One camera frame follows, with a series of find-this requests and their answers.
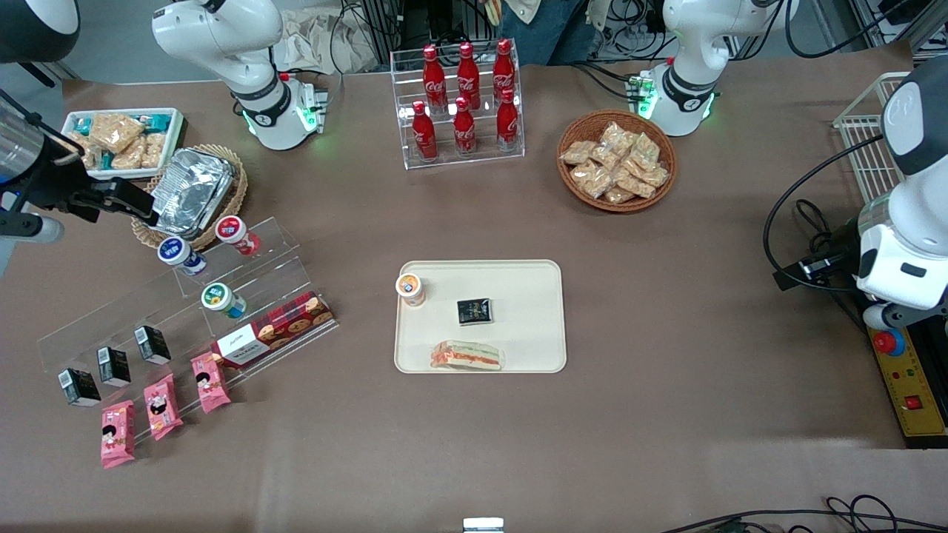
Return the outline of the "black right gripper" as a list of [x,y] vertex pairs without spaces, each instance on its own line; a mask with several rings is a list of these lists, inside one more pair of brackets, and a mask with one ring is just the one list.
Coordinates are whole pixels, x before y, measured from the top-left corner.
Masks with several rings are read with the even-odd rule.
[[75,202],[76,195],[92,191],[93,180],[77,152],[65,148],[43,149],[33,175],[35,207],[60,210],[89,223],[98,222],[99,209],[128,215],[150,227],[159,222],[153,196],[130,180],[112,178],[99,182],[99,209]]

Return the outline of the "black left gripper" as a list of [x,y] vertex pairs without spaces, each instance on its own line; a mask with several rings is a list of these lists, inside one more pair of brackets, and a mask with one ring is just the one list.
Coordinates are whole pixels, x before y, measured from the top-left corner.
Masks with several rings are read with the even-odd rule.
[[844,290],[855,286],[860,269],[860,233],[855,222],[846,222],[832,232],[817,232],[808,243],[810,253],[773,273],[782,291],[809,284],[828,287],[834,279],[844,281]]

